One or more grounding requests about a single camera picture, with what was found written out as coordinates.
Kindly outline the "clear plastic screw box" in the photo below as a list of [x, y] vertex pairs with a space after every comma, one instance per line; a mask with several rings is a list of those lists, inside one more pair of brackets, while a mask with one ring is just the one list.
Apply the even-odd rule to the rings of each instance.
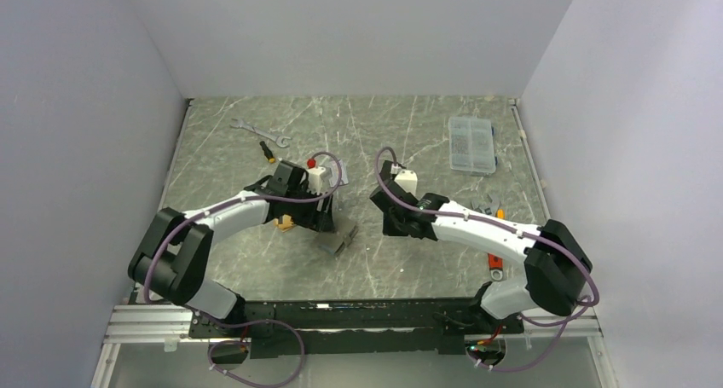
[[451, 170], [473, 176], [496, 172], [495, 128], [489, 119], [450, 117], [448, 133]]

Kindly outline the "grey card holder blue lining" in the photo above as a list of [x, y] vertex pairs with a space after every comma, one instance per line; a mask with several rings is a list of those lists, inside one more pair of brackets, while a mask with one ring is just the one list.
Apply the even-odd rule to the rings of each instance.
[[355, 222], [340, 220], [336, 223], [334, 232], [319, 233], [314, 239], [314, 244], [320, 250], [337, 257], [350, 245], [357, 231], [358, 226]]

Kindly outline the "silver open-end wrench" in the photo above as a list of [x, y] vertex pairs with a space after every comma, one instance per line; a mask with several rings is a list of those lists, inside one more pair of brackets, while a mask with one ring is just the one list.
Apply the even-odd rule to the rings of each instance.
[[242, 129], [242, 130], [250, 131], [258, 136], [261, 136], [261, 137], [273, 142], [279, 148], [288, 148], [292, 141], [292, 138], [289, 136], [284, 136], [284, 135], [276, 134], [274, 132], [260, 129], [256, 126], [248, 124], [243, 119], [232, 119], [232, 122], [229, 126], [231, 128], [235, 128], [235, 129]]

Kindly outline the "gold card stack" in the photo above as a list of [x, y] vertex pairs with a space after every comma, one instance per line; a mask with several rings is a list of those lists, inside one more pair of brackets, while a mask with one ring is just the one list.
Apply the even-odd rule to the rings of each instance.
[[287, 215], [283, 215], [279, 218], [276, 218], [274, 220], [274, 225], [281, 232], [286, 232], [288, 230], [293, 229], [296, 226], [296, 224], [295, 224], [295, 222], [293, 222], [292, 218]]

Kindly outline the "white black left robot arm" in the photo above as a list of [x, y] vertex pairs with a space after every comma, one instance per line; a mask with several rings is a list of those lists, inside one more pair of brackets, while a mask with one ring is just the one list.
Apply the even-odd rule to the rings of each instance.
[[242, 230], [282, 217], [316, 233], [333, 233], [333, 193], [322, 190], [330, 171], [309, 160], [301, 166], [282, 160], [275, 173], [206, 208], [157, 212], [128, 265], [127, 274], [162, 299], [211, 316], [225, 337], [245, 325], [246, 301], [206, 278], [211, 249]]

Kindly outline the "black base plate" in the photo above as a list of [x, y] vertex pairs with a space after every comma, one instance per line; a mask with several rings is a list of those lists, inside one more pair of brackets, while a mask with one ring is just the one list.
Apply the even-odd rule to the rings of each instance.
[[465, 344], [519, 335], [515, 315], [488, 318], [473, 298], [248, 301], [247, 320], [218, 325], [194, 311], [192, 339], [246, 337], [253, 359], [307, 354], [435, 351], [462, 355]]

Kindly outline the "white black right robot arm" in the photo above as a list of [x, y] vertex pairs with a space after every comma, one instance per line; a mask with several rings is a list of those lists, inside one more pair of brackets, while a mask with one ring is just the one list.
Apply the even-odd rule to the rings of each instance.
[[582, 306], [592, 264], [564, 224], [552, 219], [541, 226], [513, 223], [439, 194], [417, 198], [397, 182], [391, 167], [386, 160], [369, 196], [383, 214], [384, 235], [459, 243], [522, 269], [521, 275], [480, 287], [469, 312], [479, 332], [489, 333], [526, 310], [566, 317]]

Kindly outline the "grey wrench pair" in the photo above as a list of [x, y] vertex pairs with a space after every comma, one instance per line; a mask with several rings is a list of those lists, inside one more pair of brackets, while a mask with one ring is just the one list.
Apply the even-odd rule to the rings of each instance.
[[493, 194], [488, 194], [486, 201], [473, 200], [471, 202], [471, 209], [492, 217], [504, 216], [500, 208], [500, 199]]

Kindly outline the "aluminium frame rail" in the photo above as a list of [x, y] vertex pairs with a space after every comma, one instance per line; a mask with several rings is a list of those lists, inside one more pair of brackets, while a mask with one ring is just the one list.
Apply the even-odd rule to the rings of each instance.
[[244, 341], [252, 357], [274, 358], [303, 351], [311, 354], [354, 354], [434, 350], [457, 355], [463, 345], [490, 347], [522, 339], [532, 349], [534, 339], [584, 338], [603, 387], [618, 385], [594, 313], [583, 314], [559, 331], [559, 318], [544, 310], [528, 310], [499, 326], [467, 326], [452, 302], [433, 299], [394, 301], [252, 301], [249, 325], [221, 326], [200, 312], [168, 304], [117, 305], [105, 333], [91, 381], [110, 385], [122, 345], [161, 344], [175, 351], [181, 343], [213, 345]]

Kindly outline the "red handled tool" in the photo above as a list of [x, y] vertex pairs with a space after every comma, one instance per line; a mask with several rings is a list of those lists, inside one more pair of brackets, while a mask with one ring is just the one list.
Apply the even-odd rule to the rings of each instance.
[[504, 264], [501, 258], [494, 254], [488, 254], [488, 266], [492, 281], [503, 281], [505, 279]]

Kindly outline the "black yellow screwdriver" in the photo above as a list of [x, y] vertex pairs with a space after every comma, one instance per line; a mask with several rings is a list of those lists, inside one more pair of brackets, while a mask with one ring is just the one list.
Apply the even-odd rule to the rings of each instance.
[[276, 162], [276, 157], [275, 157], [274, 153], [272, 152], [272, 150], [270, 149], [270, 147], [268, 146], [268, 144], [267, 144], [266, 142], [264, 142], [264, 141], [260, 141], [260, 142], [259, 142], [259, 146], [260, 146], [260, 148], [262, 149], [264, 158], [265, 158], [270, 164], [275, 163], [275, 162]]

